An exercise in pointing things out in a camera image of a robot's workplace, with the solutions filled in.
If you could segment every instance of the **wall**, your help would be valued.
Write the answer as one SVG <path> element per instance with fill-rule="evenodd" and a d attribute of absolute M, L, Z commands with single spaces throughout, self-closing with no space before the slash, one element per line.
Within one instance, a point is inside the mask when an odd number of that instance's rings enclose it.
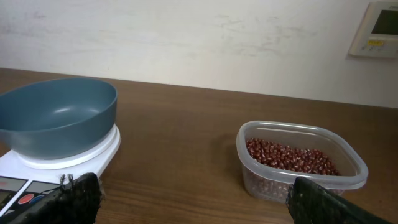
<path fill-rule="evenodd" d="M 398 108 L 368 0 L 0 0 L 0 67 Z"/>

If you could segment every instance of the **clear plastic container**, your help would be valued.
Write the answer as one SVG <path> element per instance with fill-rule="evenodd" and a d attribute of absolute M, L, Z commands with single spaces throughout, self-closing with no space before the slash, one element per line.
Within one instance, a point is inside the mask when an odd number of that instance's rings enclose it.
<path fill-rule="evenodd" d="M 253 159 L 246 140 L 260 138 L 301 149 L 318 149 L 334 162 L 340 176 L 306 174 L 265 166 Z M 366 183 L 368 167 L 354 149 L 339 135 L 323 128 L 272 121 L 251 121 L 242 125 L 236 137 L 242 162 L 244 186 L 256 198 L 285 202 L 290 184 L 306 177 L 341 195 Z"/>

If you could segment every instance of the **thermostat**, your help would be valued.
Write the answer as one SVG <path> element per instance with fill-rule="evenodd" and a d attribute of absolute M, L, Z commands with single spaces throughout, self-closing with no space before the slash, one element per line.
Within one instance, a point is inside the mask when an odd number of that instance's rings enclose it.
<path fill-rule="evenodd" d="M 398 2 L 371 2 L 349 50 L 351 55 L 398 56 Z"/>

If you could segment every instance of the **tabletop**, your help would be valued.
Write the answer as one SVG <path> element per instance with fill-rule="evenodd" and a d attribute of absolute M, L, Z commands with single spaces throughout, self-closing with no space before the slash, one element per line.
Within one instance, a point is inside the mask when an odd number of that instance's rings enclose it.
<path fill-rule="evenodd" d="M 0 93 L 68 75 L 0 69 Z M 398 110 L 185 86 L 110 80 L 122 141 L 101 176 L 97 223 L 293 223 L 282 203 L 244 189 L 236 134 L 253 120 L 318 126 L 340 135 L 369 169 L 343 196 L 398 223 Z M 0 147 L 0 155 L 8 149 Z"/>

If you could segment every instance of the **yellow label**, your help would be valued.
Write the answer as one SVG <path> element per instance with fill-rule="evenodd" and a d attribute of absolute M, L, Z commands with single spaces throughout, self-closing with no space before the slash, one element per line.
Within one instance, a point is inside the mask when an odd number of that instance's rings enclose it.
<path fill-rule="evenodd" d="M 382 40 L 369 40 L 368 41 L 368 45 L 370 46 L 383 46 L 384 45 L 384 41 Z"/>

